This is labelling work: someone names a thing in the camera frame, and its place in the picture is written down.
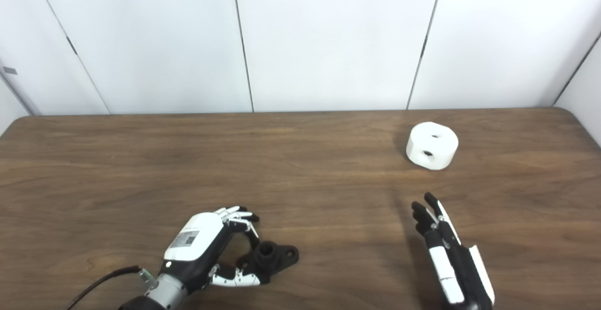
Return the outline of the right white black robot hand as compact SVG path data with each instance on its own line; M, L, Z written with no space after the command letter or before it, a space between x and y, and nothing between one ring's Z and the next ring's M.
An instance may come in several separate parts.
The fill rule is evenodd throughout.
M476 245L466 247L444 205L432 193L411 203L415 229L424 238L444 294L443 310L491 310L494 289Z

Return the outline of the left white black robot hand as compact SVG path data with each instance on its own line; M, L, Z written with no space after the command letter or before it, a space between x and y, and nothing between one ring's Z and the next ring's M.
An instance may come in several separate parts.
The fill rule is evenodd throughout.
M189 294L208 285L229 288L260 285L256 273L218 263L236 233L244 233L252 249L258 246L260 240L254 224L259 220L259 216L243 206L194 215L165 251L159 274L175 278Z

